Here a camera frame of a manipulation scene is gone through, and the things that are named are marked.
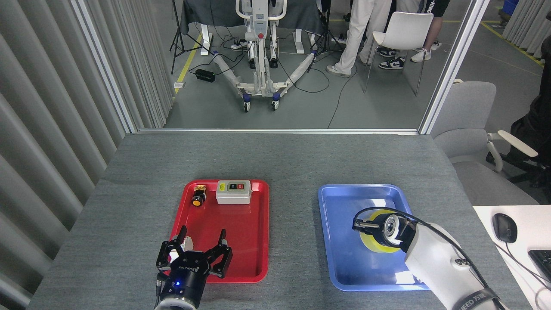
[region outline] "red tray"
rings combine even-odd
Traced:
[[[186,225],[193,250],[205,252],[216,245],[220,231],[225,228],[233,258],[225,278],[210,275],[207,283],[259,282],[268,273],[268,184],[251,180],[248,205],[219,205],[217,184],[218,180],[194,180],[186,185],[170,235],[177,235],[182,225]],[[191,204],[196,185],[207,186],[207,199],[201,207]]]

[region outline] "white pants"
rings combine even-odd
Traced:
[[[373,41],[372,33],[373,31],[384,31],[391,3],[392,0],[354,0],[350,14],[350,26],[347,31],[346,48],[341,55],[341,60],[335,65],[335,68],[339,72],[351,74],[361,38],[369,22],[369,27],[367,27],[368,38],[365,40],[364,48],[360,52],[361,60],[368,60],[373,52],[373,50],[369,49]]]

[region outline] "blue container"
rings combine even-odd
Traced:
[[[505,2],[503,3],[503,9],[501,10],[504,13],[507,13],[509,16],[512,16],[517,4],[518,0],[505,0]]]
[[[387,184],[324,185],[318,191],[329,278],[342,291],[409,291],[429,288],[413,277],[406,254],[375,253],[352,230],[358,211],[390,207],[411,214],[402,190]]]

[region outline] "black shorts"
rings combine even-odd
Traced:
[[[442,17],[450,0],[425,0],[423,13],[433,13],[434,17]]]

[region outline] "white patient lift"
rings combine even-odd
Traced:
[[[279,107],[279,98],[283,96],[296,81],[303,76],[314,60],[316,51],[312,51],[295,69],[285,82],[274,83],[270,76],[270,68],[277,68],[277,36],[278,21],[287,13],[287,0],[235,0],[235,11],[245,20],[248,41],[249,60],[254,62],[253,83],[242,83],[241,77],[236,77],[222,57],[214,52],[214,62],[218,64],[224,76],[235,87],[237,95],[243,98],[243,109],[251,109],[251,96],[272,97],[272,110]],[[266,55],[266,38],[270,30],[270,58]]]

